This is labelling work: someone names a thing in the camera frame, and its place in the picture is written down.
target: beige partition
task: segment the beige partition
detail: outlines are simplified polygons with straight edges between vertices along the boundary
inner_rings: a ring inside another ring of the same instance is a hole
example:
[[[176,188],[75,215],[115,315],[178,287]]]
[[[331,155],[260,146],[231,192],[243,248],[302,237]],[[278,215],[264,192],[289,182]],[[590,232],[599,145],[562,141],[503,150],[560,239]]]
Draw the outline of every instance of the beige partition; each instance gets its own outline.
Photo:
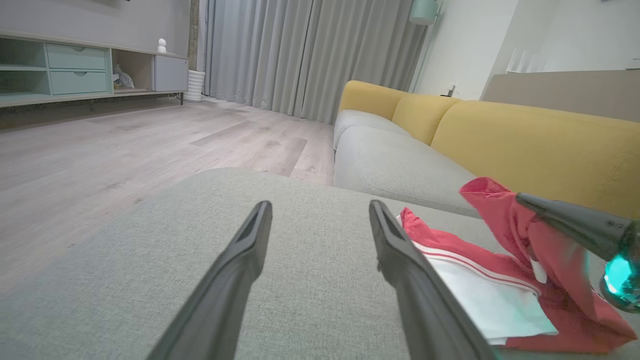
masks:
[[[640,122],[640,70],[499,74],[481,100]]]

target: cabinet drawer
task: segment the cabinet drawer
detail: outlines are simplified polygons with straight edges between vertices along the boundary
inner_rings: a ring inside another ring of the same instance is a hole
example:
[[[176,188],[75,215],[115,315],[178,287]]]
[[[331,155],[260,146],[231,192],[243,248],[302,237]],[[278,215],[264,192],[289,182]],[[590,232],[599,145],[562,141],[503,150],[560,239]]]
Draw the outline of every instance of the cabinet drawer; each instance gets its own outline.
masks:
[[[107,77],[104,72],[52,71],[53,95],[106,92]]]
[[[52,69],[106,69],[104,49],[47,44],[47,57]]]

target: curtain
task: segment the curtain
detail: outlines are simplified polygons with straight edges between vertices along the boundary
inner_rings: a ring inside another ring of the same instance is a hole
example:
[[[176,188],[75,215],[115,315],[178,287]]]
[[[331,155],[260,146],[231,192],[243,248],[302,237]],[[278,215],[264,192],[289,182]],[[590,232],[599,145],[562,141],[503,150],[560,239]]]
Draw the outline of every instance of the curtain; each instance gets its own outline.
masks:
[[[408,90],[411,0],[209,0],[204,94],[333,123],[351,79]]]

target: red cloth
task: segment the red cloth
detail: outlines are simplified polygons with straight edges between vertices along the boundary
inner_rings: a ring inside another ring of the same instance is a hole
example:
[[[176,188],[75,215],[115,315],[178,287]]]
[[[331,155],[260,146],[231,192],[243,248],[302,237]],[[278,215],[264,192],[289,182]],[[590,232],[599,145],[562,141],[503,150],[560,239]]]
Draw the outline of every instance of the red cloth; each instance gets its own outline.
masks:
[[[509,338],[507,347],[603,354],[637,339],[615,308],[591,288],[583,247],[536,218],[533,211],[516,202],[515,193],[488,177],[470,181],[460,193],[513,256],[493,254],[455,235],[430,229],[409,209],[401,214],[403,227],[423,246],[457,253],[541,290],[540,306],[559,334]],[[529,254],[534,254],[546,271],[546,284],[535,280]]]

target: floor plank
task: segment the floor plank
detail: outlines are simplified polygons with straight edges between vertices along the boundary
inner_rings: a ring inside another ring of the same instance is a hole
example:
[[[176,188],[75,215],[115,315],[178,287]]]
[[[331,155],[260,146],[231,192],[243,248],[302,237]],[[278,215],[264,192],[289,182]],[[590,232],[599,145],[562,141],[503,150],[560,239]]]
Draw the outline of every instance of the floor plank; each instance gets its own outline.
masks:
[[[0,133],[0,292],[204,170],[244,167],[333,183],[332,126],[215,99],[127,106],[96,115],[52,111],[48,124]]]

